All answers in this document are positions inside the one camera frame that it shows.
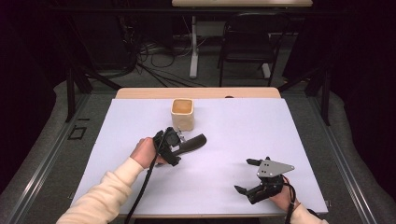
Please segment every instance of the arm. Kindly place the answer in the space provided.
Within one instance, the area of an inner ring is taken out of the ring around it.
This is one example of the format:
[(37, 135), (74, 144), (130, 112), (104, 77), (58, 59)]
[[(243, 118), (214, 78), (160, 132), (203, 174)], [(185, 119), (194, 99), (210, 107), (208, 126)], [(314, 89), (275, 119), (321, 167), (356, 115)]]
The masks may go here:
[[(131, 195), (131, 186), (137, 176), (149, 168), (155, 153), (152, 139), (141, 139), (130, 158), (114, 172), (107, 172), (101, 183), (79, 198), (57, 223), (108, 223), (113, 220)], [(165, 163), (162, 158), (157, 161)]]
[[(290, 204), (290, 188), (288, 186), (283, 186), (282, 191), (276, 196), (271, 197), (270, 200), (280, 209), (288, 212)], [(293, 212), (291, 213), (290, 224), (328, 224), (328, 222), (309, 213), (304, 205), (296, 199)]]

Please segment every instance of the sleeve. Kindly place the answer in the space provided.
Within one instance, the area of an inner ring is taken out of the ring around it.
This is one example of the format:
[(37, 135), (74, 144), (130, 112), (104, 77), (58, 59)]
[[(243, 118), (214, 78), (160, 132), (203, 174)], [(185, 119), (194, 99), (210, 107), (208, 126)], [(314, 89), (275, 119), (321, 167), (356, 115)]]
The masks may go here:
[(326, 220), (315, 217), (301, 203), (291, 214), (290, 224), (329, 224)]
[(101, 183), (93, 186), (58, 219), (64, 223), (108, 223), (120, 212), (120, 207), (131, 195), (131, 186), (143, 167), (128, 160), (114, 172), (106, 172)]

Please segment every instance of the gray carpet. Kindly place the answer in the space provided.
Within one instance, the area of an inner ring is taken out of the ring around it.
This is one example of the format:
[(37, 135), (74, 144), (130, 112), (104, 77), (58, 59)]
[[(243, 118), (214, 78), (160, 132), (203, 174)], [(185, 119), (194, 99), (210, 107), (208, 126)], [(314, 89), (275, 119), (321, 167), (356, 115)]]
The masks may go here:
[[(274, 86), (283, 84), (283, 67), (288, 59), (293, 37), (286, 41), (280, 52), (279, 64), (276, 69)], [(194, 82), (206, 86), (217, 86), (219, 70), (216, 68), (218, 59), (217, 40), (206, 40), (200, 47), (199, 76)], [(168, 64), (171, 59), (164, 55), (156, 55), (153, 58), (154, 64)], [(146, 66), (151, 66), (150, 57), (144, 62)], [(166, 68), (157, 68), (177, 74), (179, 77), (188, 78), (190, 72), (190, 57), (177, 57), (173, 64)], [(251, 66), (229, 65), (226, 69), (226, 76), (231, 77), (239, 69), (239, 72), (250, 73), (253, 77), (261, 74), (252, 71)], [(132, 74), (125, 77), (114, 78), (114, 81), (126, 87), (161, 87), (153, 76), (136, 69)], [(262, 86), (265, 80), (226, 80), (229, 86)], [(19, 223), (54, 223), (55, 220), (67, 209), (71, 203), (68, 197), (77, 189), (79, 180), (82, 177), (85, 165), (90, 156), (92, 146), (100, 131), (103, 119), (105, 118), (111, 99), (115, 92), (102, 83), (92, 80), (94, 92), (91, 95), (78, 94), (80, 99), (80, 110), (71, 123), (64, 125), (66, 118), (65, 84), (62, 83), (55, 90), (57, 92), (57, 104), (52, 112), (51, 118), (40, 135), (25, 163), (18, 171), (8, 188), (0, 197), (0, 223), (7, 223), (10, 215), (19, 215)], [(347, 181), (342, 175), (343, 167), (334, 159), (334, 142), (341, 148), (345, 155), (350, 172), (359, 183), (361, 195), (367, 202), (373, 213), (376, 223), (392, 223), (396, 220), (395, 202), (384, 192), (375, 182), (370, 171), (361, 161), (351, 141), (350, 130), (343, 109), (343, 102), (334, 94), (330, 103), (330, 128), (324, 128), (323, 122), (318, 118), (318, 104), (315, 98), (306, 98), (302, 92), (305, 83), (301, 83), (288, 91), (282, 92), (282, 97), (287, 100), (290, 112), (295, 121), (297, 130), (302, 139), (308, 159), (311, 162), (315, 176), (322, 190), (324, 199), (331, 203), (329, 214), (324, 215), (330, 223), (367, 223), (361, 214), (359, 204), (353, 197), (353, 190), (346, 184)], [(67, 138), (78, 137), (81, 129), (71, 134), (72, 129), (86, 128), (82, 139)], [(64, 139), (59, 138), (59, 134), (64, 133)], [(58, 153), (50, 154), (54, 147), (59, 148)], [(48, 155), (53, 156), (53, 163), (46, 164)], [(38, 173), (37, 169), (48, 166), (47, 173)], [(19, 199), (28, 186), (29, 181), (35, 175), (39, 175), (43, 180), (42, 186), (31, 200), (21, 202)], [(262, 223), (283, 223), (283, 217), (262, 218)], [(122, 223), (121, 218), (113, 223)]]

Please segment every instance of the person's hand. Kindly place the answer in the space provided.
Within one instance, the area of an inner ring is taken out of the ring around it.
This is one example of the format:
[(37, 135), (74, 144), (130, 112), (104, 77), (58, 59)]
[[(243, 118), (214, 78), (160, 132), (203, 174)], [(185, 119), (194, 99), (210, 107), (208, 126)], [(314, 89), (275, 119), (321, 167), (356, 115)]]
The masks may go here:
[[(274, 204), (276, 204), (276, 206), (278, 206), (280, 209), (282, 209), (285, 212), (288, 212), (289, 205), (291, 203), (289, 186), (283, 186), (282, 191), (280, 191), (280, 193), (278, 193), (276, 196), (270, 197), (270, 200)], [(296, 198), (296, 201), (294, 202), (293, 211), (298, 207), (298, 205), (300, 205), (300, 202)]]
[[(152, 138), (147, 137), (140, 139), (130, 157), (146, 169), (149, 168), (156, 153)], [(161, 156), (157, 157), (156, 162), (167, 163)]]

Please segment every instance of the chair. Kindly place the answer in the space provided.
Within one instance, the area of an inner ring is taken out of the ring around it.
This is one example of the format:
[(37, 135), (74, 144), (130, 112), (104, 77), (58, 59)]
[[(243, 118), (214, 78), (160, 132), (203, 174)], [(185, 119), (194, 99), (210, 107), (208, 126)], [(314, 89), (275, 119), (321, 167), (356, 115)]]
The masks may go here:
[[(219, 86), (222, 86), (224, 62), (258, 63), (258, 69), (270, 63), (268, 86), (271, 86), (281, 40), (289, 24), (290, 19), (279, 13), (244, 12), (228, 19), (219, 54)], [(276, 33), (275, 40), (270, 39), (270, 33)]]

